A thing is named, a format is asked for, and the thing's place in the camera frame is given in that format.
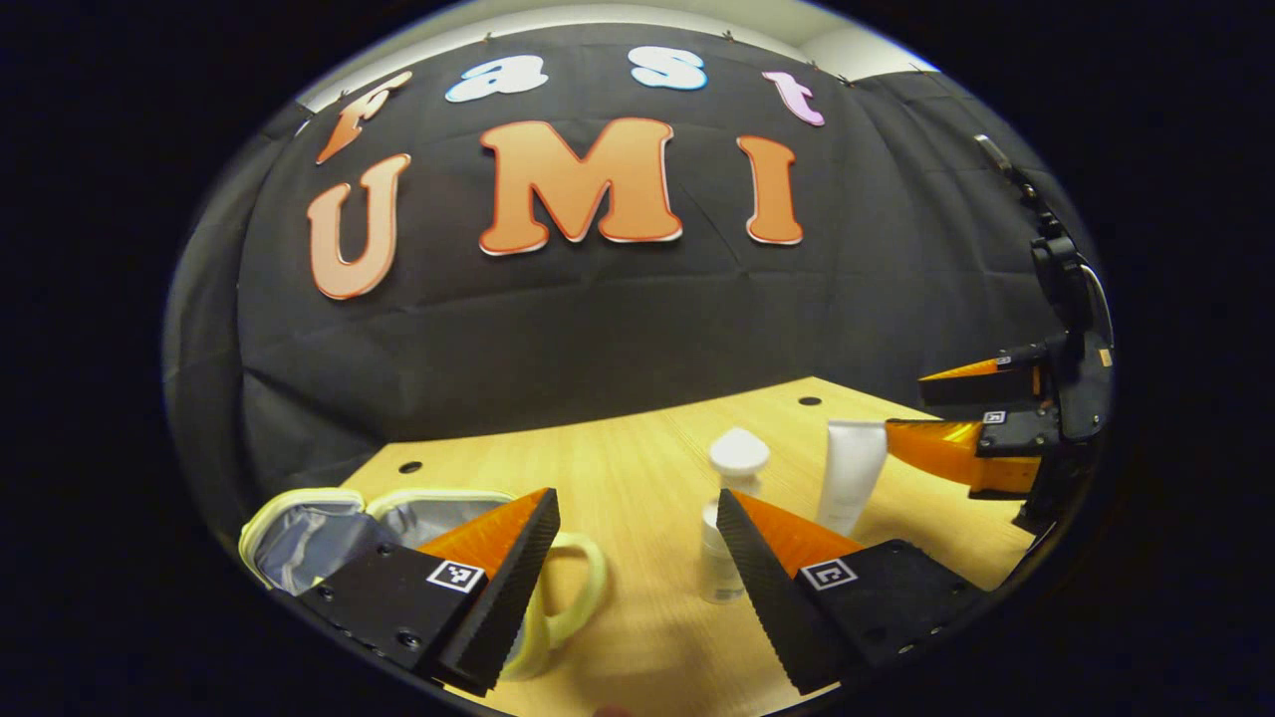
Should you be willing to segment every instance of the mug handle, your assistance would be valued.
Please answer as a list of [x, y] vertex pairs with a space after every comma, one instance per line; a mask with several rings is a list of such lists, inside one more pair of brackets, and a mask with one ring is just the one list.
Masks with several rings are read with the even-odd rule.
[[607, 559], [602, 555], [598, 545], [589, 540], [589, 536], [560, 532], [553, 538], [553, 546], [550, 550], [566, 547], [575, 547], [584, 552], [585, 560], [589, 561], [589, 577], [569, 607], [557, 615], [546, 616], [550, 649], [557, 649], [566, 638], [574, 635], [589, 621], [602, 601], [603, 588], [607, 587]]

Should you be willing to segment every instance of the pink letter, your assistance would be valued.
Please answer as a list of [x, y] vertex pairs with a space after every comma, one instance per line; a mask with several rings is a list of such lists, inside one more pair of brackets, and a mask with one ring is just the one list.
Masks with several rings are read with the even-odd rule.
[[793, 75], [788, 73], [761, 73], [761, 77], [775, 83], [779, 88], [779, 97], [784, 100], [788, 110], [802, 120], [820, 128], [824, 126], [824, 115], [810, 108], [806, 98], [810, 97], [810, 88], [797, 84]]

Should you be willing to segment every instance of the white tube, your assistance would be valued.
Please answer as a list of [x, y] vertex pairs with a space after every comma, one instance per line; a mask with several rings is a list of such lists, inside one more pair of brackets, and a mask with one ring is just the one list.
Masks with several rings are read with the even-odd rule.
[[820, 526], [849, 537], [885, 466], [884, 422], [829, 421]]

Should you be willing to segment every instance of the white cap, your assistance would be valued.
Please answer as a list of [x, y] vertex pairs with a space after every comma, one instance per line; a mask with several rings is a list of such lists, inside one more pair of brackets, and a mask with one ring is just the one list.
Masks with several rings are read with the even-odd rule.
[[723, 478], [754, 476], [766, 467], [768, 461], [770, 449], [766, 444], [741, 427], [728, 430], [709, 447], [709, 462]]
[[704, 545], [714, 551], [729, 555], [725, 540], [722, 537], [722, 532], [717, 529], [717, 500], [704, 506]]

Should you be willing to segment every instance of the black backdrop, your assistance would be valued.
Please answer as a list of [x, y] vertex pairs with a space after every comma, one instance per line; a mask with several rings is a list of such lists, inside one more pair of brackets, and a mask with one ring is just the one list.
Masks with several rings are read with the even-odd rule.
[[[695, 52], [708, 85], [634, 82], [627, 52], [643, 45]], [[467, 69], [523, 54], [544, 60], [546, 84], [444, 100]], [[975, 134], [1033, 179], [1102, 270], [1040, 158], [938, 73], [847, 87], [741, 42], [634, 24], [507, 34], [403, 69], [412, 79], [321, 166], [338, 112], [402, 69], [312, 119], [278, 112], [212, 193], [182, 256], [164, 384], [186, 473], [227, 543], [273, 495], [337, 485], [388, 441], [617, 416], [808, 375], [919, 407], [918, 376], [1057, 332], [1028, 251], [1034, 218]], [[808, 87], [826, 124], [789, 112], [762, 71]], [[537, 203], [546, 248], [479, 250], [496, 181], [483, 131], [548, 121], [583, 157], [625, 116], [673, 128], [664, 154], [680, 239], [615, 244], [594, 227], [571, 244]], [[794, 152], [799, 245], [746, 233], [741, 135]], [[306, 207], [399, 152], [412, 165], [394, 265], [366, 296], [333, 301], [310, 276]], [[354, 191], [343, 208], [347, 256], [361, 251], [366, 199]]]
[[[1235, 598], [1257, 563], [1228, 526], [1253, 503], [1260, 473], [1234, 458], [1261, 454], [1262, 422], [1238, 420], [1253, 397], [1227, 381], [1258, 365], [1250, 339], [1267, 304], [1250, 219], [1260, 185], [1246, 184], [1264, 162], [1262, 23], [1160, 3], [847, 9], [1049, 162], [1103, 239], [1133, 379], [1077, 531], [1088, 540], [1060, 545], [977, 646], [849, 708], [1253, 713], [1262, 623]], [[6, 487], [18, 524], [33, 523], [10, 542], [9, 709], [439, 713], [273, 609], [213, 541], [171, 448], [158, 351], [178, 237], [209, 177], [287, 97], [428, 8], [4, 10], [22, 68], [5, 115], [19, 170], [8, 217], [24, 239], [5, 264], [19, 291], [10, 353], [29, 360], [11, 381], [26, 411]]]

